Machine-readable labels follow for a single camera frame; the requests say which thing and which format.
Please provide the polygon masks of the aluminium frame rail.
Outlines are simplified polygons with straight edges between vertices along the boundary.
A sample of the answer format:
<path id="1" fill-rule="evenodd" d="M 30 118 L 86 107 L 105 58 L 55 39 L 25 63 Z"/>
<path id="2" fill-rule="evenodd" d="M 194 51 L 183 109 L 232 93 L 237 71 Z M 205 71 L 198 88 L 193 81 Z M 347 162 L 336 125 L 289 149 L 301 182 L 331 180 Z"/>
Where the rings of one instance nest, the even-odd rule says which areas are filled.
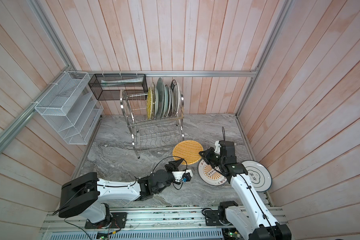
<path id="1" fill-rule="evenodd" d="M 146 77 L 254 77 L 257 71 L 251 70 L 230 70 L 230 71 L 86 71 L 89 75 L 93 74 L 143 74 Z"/>

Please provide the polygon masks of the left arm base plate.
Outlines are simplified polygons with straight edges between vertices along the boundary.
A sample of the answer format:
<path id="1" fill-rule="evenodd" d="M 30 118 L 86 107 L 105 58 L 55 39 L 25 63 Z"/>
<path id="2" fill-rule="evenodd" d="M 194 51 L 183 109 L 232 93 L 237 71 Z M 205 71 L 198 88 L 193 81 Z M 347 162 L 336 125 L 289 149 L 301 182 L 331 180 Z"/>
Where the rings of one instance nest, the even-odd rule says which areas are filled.
<path id="1" fill-rule="evenodd" d="M 100 221 L 98 223 L 91 223 L 89 220 L 87 220 L 85 224 L 85 229 L 123 229 L 125 228 L 127 220 L 127 213 L 121 212 L 121 213 L 109 213 L 106 214 L 106 218 L 103 221 Z"/>

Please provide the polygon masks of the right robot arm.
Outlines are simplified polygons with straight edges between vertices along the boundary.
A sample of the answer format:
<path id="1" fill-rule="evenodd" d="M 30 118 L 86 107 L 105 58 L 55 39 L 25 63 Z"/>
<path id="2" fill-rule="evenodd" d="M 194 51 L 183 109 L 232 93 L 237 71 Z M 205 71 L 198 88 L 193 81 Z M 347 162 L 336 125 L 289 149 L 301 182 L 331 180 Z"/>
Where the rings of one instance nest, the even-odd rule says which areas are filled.
<path id="1" fill-rule="evenodd" d="M 221 202 L 220 221 L 232 224 L 245 240 L 290 240 L 292 233 L 286 224 L 269 212 L 256 192 L 248 171 L 237 162 L 235 145 L 231 141 L 218 141 L 216 148 L 200 151 L 199 155 L 213 169 L 224 176 L 240 197 L 246 213 L 234 201 Z"/>

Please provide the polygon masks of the small orange sunburst plate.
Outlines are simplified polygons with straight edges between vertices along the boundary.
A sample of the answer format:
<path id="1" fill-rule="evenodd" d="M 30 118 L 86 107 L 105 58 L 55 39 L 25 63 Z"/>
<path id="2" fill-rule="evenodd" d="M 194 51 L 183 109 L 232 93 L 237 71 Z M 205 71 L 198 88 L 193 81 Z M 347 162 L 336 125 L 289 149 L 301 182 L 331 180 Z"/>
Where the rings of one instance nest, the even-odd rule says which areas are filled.
<path id="1" fill-rule="evenodd" d="M 170 86 L 168 86 L 169 89 L 169 111 L 168 111 L 168 117 L 171 117 L 173 115 L 173 91 Z"/>

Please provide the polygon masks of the white plate green lettered rim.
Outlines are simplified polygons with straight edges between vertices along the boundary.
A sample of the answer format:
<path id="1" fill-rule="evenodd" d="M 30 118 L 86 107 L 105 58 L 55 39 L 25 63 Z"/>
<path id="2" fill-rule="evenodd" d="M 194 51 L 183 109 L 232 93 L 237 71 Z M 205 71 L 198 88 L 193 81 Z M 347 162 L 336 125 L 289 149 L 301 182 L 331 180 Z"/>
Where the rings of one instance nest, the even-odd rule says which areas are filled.
<path id="1" fill-rule="evenodd" d="M 176 80 L 172 80 L 171 86 L 172 96 L 173 96 L 173 116 L 177 115 L 181 106 L 181 89 Z"/>

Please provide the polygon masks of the stainless steel dish rack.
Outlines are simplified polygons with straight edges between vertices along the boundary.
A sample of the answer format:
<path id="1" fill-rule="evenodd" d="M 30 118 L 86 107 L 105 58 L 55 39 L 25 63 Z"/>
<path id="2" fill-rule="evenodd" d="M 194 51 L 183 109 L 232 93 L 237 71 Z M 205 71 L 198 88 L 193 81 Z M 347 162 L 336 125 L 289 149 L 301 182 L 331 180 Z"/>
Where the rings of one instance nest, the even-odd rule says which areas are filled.
<path id="1" fill-rule="evenodd" d="M 137 91 L 133 91 L 132 95 L 125 90 L 120 92 L 122 113 L 137 158 L 140 158 L 141 152 L 173 147 L 185 140 L 183 104 L 174 116 L 149 120 L 146 109 L 147 95 Z"/>

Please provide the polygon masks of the yellow woven pattern plate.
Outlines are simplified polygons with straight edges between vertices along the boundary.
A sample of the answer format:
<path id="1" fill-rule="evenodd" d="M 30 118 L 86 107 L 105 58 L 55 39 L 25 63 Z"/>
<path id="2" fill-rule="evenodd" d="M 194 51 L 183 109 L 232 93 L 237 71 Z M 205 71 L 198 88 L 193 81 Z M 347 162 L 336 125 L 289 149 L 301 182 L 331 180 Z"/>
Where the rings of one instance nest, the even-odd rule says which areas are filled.
<path id="1" fill-rule="evenodd" d="M 147 94 L 147 120 L 151 120 L 154 114 L 154 90 L 149 87 Z"/>

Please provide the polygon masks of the light green flower plate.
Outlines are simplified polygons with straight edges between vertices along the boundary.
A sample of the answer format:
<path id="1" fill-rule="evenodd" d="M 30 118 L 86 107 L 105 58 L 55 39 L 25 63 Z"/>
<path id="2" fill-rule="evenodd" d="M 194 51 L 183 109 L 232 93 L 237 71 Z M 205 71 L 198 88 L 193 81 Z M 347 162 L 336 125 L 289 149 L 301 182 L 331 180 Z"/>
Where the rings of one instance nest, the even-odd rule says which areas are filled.
<path id="1" fill-rule="evenodd" d="M 165 100 L 164 100 L 164 111 L 163 111 L 163 117 L 168 117 L 168 111 L 169 111 L 169 85 L 165 85 Z"/>

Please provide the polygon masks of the white plate black cloud motif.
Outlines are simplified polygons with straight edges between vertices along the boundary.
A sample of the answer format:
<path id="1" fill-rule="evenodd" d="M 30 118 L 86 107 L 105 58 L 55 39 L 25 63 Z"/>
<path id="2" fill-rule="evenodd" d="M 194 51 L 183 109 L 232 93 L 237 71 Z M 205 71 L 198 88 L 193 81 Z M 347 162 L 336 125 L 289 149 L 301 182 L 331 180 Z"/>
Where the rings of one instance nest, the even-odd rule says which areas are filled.
<path id="1" fill-rule="evenodd" d="M 272 176 L 266 167 L 256 161 L 247 160 L 242 162 L 246 168 L 253 186 L 257 192 L 268 191 L 272 186 Z"/>

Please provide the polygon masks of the large orange sunburst plate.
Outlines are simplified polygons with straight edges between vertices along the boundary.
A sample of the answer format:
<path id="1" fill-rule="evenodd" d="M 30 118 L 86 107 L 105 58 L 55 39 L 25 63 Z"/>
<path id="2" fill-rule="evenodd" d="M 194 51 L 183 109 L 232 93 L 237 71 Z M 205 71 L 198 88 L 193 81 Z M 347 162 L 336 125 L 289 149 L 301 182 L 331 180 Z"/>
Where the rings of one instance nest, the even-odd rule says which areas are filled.
<path id="1" fill-rule="evenodd" d="M 227 179 L 208 165 L 204 160 L 200 160 L 198 165 L 198 173 L 201 179 L 211 186 L 222 186 Z"/>

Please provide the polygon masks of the large teal plate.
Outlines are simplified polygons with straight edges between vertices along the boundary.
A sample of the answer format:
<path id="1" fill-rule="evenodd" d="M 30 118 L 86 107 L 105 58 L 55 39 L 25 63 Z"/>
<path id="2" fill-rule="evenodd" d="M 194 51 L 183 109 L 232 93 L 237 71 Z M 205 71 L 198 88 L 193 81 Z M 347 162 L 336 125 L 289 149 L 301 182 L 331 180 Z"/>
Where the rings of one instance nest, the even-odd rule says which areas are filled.
<path id="1" fill-rule="evenodd" d="M 155 118 L 160 119 L 164 111 L 164 91 L 165 91 L 165 85 L 162 78 L 158 79 L 155 91 L 156 91 Z"/>

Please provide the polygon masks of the cream floral plate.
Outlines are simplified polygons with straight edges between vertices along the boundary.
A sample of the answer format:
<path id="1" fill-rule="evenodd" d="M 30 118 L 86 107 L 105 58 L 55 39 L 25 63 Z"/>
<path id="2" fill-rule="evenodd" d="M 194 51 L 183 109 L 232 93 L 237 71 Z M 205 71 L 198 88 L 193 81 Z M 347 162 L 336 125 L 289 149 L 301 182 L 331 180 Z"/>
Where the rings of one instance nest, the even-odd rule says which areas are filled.
<path id="1" fill-rule="evenodd" d="M 155 83 L 152 83 L 151 89 L 153 92 L 153 108 L 152 108 L 152 119 L 157 118 L 157 112 L 158 112 L 158 103 L 159 103 L 159 93 L 157 86 Z"/>

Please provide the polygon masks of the orange woven pattern plate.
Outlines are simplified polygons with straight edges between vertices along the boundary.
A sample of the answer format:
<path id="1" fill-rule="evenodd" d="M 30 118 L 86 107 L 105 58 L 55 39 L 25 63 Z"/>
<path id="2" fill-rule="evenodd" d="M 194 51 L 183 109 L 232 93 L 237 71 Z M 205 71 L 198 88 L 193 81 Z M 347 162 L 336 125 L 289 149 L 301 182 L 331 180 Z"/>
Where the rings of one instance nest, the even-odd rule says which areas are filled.
<path id="1" fill-rule="evenodd" d="M 196 141 L 186 140 L 178 143 L 173 149 L 173 159 L 184 159 L 182 165 L 192 165 L 200 161 L 201 156 L 199 152 L 204 151 L 203 146 Z"/>

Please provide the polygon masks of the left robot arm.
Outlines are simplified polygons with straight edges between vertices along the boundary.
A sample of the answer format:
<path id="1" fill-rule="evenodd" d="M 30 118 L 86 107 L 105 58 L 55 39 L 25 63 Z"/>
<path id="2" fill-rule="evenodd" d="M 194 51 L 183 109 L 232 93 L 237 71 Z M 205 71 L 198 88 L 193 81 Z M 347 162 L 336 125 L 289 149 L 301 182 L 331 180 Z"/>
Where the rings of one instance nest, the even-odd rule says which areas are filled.
<path id="1" fill-rule="evenodd" d="M 182 186 L 193 177 L 190 169 L 179 170 L 182 162 L 184 159 L 177 157 L 164 169 L 153 170 L 148 176 L 132 182 L 107 181 L 99 178 L 96 172 L 87 173 L 62 186 L 61 202 L 55 214 L 63 219 L 82 216 L 92 229 L 109 228 L 115 218 L 108 201 L 146 201 L 171 185 Z"/>

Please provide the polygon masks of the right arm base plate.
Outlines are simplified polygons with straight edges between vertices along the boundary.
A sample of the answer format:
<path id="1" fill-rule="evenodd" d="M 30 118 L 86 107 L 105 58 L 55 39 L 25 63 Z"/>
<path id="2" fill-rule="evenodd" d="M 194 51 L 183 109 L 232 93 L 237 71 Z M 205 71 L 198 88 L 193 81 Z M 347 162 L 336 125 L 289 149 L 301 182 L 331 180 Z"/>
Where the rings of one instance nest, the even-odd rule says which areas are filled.
<path id="1" fill-rule="evenodd" d="M 220 210 L 205 208 L 202 210 L 207 226 L 229 226 L 230 223 L 225 219 L 225 215 Z"/>

